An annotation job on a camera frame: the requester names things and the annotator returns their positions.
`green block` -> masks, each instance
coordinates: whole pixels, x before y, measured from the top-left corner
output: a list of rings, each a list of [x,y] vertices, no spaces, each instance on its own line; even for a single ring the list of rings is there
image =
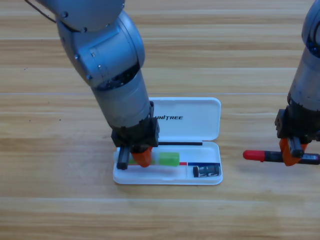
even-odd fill
[[[178,152],[159,152],[159,165],[177,167],[180,163]]]

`red cap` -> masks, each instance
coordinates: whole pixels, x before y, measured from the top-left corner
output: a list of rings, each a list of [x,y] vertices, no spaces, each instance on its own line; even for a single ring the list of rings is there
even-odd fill
[[[265,151],[245,150],[243,157],[247,160],[255,160],[263,163],[265,161]]]

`metal part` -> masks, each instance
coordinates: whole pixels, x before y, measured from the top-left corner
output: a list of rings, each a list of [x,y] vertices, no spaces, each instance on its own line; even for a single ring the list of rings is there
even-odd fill
[[[193,167],[193,176],[195,178],[205,178],[218,176],[220,173],[219,165],[208,165],[208,166],[194,166]]]
[[[92,88],[92,92],[108,124],[114,128],[133,127],[150,114],[150,101],[141,70],[123,86],[112,90]]]
[[[320,111],[320,58],[306,47],[290,88],[292,101],[311,111]]]
[[[123,10],[125,0],[36,0],[48,8],[69,29],[80,32],[86,28],[94,33],[113,24]]]
[[[320,140],[320,0],[311,6],[302,28],[305,49],[287,96],[288,106],[275,119],[286,166],[303,157],[309,143]]]
[[[126,170],[129,164],[130,147],[121,146],[118,156],[118,162],[116,164],[117,169]]]
[[[91,87],[114,144],[122,148],[118,164],[125,169],[130,149],[151,152],[160,131],[141,72],[144,44],[123,10],[125,0],[37,2],[55,14],[66,55]]]

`cable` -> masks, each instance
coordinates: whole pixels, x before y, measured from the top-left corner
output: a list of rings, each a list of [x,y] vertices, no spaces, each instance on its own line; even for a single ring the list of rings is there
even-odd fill
[[[40,14],[45,16],[45,18],[49,19],[51,22],[56,23],[54,19],[51,17],[47,16],[43,11],[41,11],[39,8],[37,8],[33,3],[31,3],[29,0],[24,0],[27,4],[29,4],[31,7],[33,7],[35,10],[37,10]]]

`black strip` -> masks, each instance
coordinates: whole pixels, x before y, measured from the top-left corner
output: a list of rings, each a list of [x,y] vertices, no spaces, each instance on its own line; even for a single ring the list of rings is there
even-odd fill
[[[174,145],[174,146],[202,146],[202,142],[175,142],[175,141],[161,141],[160,145]]]

